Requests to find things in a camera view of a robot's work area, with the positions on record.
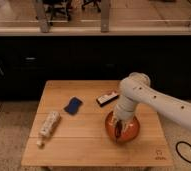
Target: blue sponge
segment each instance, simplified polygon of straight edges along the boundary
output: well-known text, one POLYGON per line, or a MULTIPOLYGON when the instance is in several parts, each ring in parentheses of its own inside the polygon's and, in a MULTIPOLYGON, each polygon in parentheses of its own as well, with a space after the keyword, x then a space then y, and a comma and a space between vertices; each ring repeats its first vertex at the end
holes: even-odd
POLYGON ((82 101, 78 99, 77 97, 73 97, 70 99, 69 104, 64 108, 66 112, 68 112, 71 115, 74 115, 77 113, 79 106, 82 104, 82 101))

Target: table top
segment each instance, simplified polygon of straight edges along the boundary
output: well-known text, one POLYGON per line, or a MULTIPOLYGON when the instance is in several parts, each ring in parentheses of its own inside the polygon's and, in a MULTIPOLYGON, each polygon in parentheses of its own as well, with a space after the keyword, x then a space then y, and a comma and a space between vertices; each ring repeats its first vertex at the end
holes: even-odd
POLYGON ((105 131, 105 118, 117 100, 100 107, 96 98, 118 90, 119 81, 47 81, 28 138, 22 165, 26 166, 171 166, 169 148, 157 113, 145 104, 137 106, 140 133, 117 144, 105 131), (83 101, 78 113, 63 110, 72 97, 83 101), (39 149, 38 132, 52 110, 62 119, 52 137, 39 149))

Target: black cabinet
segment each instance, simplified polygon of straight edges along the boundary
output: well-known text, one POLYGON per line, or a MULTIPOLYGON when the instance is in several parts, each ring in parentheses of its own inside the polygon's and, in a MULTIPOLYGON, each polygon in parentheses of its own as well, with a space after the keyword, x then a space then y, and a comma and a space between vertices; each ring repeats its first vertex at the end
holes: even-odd
POLYGON ((37 99, 46 80, 123 79, 191 99, 191 36, 0 37, 0 99, 37 99))

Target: wooden table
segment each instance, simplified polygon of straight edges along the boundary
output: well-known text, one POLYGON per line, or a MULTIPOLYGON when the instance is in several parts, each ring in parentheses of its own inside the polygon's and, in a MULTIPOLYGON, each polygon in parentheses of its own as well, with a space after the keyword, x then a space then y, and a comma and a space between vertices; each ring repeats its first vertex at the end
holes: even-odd
POLYGON ((48 81, 22 159, 25 166, 171 166, 168 145, 156 112, 139 104, 136 116, 141 124, 136 139, 124 145, 111 141, 105 131, 105 117, 117 100, 100 107, 96 98, 118 90, 119 81, 48 81), (63 108, 72 97, 83 101, 76 115, 63 108), (39 129, 51 110, 62 119, 45 147, 36 145, 39 129))

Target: gray floor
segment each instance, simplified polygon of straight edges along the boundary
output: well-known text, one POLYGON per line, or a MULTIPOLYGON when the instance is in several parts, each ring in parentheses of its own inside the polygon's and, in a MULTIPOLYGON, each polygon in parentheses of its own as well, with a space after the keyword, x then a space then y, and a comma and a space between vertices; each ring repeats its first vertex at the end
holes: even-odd
MULTIPOLYGON (((0 102, 0 171, 40 171, 39 167, 21 166, 21 158, 25 144, 34 120, 38 101, 0 102)), ((173 167, 159 168, 52 168, 61 171, 165 171, 191 170, 191 165, 184 162, 175 152, 177 141, 185 140, 191 143, 191 133, 176 125, 172 121, 160 116, 162 127, 174 161, 173 167)), ((186 157, 191 159, 191 150, 181 146, 186 157)))

